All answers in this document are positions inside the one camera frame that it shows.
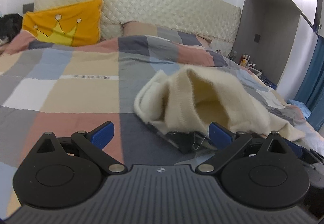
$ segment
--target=white garment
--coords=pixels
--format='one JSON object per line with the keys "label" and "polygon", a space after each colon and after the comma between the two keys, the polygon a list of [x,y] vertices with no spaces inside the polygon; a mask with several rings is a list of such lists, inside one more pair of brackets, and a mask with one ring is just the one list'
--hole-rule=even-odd
{"label": "white garment", "polygon": [[268,135],[275,130],[290,141],[305,136],[269,113],[236,77],[216,68],[186,65],[171,76],[160,70],[138,93],[134,109],[163,134],[198,131],[208,135],[210,123],[217,122],[232,132]]}

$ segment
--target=gray ribbed surface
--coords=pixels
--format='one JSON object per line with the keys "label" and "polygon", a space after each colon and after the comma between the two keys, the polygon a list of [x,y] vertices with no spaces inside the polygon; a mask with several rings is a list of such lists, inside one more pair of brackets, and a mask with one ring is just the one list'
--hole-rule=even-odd
{"label": "gray ribbed surface", "polygon": [[78,206],[56,211],[23,206],[6,223],[316,223],[298,207],[263,212],[242,206],[213,177],[197,175],[187,165],[163,168],[135,165],[125,175],[109,177],[99,193]]}

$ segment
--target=cream tufted headboard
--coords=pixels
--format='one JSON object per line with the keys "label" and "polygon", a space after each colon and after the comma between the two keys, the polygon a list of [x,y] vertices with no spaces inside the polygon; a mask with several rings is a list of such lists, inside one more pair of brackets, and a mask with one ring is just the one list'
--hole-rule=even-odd
{"label": "cream tufted headboard", "polygon": [[[35,10],[82,1],[86,0],[35,0]],[[232,46],[240,13],[239,7],[221,0],[104,0],[100,27],[104,38],[119,37],[122,24],[135,20],[208,35]]]}

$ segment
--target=crown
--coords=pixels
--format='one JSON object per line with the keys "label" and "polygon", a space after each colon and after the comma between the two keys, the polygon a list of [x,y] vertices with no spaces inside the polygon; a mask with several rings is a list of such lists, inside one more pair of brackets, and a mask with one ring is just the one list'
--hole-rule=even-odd
{"label": "crown", "polygon": [[81,18],[77,19],[77,24],[73,27],[73,29],[70,32],[67,33],[64,33],[64,31],[62,30],[62,27],[60,25],[61,19],[62,16],[60,14],[55,15],[56,24],[54,28],[52,28],[53,33],[50,36],[39,31],[38,26],[34,25],[34,28],[36,29],[37,32],[37,39],[43,42],[50,42],[55,44],[71,46],[74,39],[74,35],[76,34],[77,31],[77,26],[79,23],[81,23]]}

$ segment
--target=silver bolt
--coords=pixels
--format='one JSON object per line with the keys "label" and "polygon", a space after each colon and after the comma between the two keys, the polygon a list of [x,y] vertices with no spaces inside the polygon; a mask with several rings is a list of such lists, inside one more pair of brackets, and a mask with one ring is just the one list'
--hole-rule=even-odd
{"label": "silver bolt", "polygon": [[110,167],[108,167],[108,169],[111,172],[120,173],[120,172],[123,172],[125,170],[125,167],[123,165],[121,165],[121,164],[113,164]]}
{"label": "silver bolt", "polygon": [[210,164],[202,164],[198,167],[198,169],[200,170],[200,172],[209,173],[214,171],[215,168]]}

